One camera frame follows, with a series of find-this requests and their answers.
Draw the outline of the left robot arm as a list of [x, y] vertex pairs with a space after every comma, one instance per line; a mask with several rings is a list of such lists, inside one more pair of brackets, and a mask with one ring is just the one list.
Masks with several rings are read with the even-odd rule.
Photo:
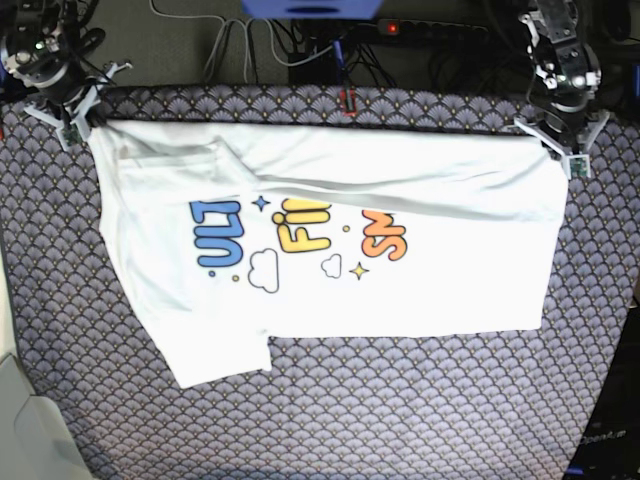
[[602, 70], [580, 31], [576, 1], [531, 1], [519, 20], [529, 32], [533, 75], [526, 100], [538, 109], [534, 121], [513, 126], [555, 154], [568, 179], [592, 176], [590, 150], [610, 119], [594, 108]]

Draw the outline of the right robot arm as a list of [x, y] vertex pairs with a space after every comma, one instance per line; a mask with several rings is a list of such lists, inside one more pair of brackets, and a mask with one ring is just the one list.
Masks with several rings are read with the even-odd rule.
[[97, 7], [88, 1], [1, 3], [1, 103], [25, 103], [24, 112], [53, 128], [62, 148], [83, 143], [96, 124], [102, 91], [131, 62], [99, 68], [89, 61], [105, 40], [87, 27]]

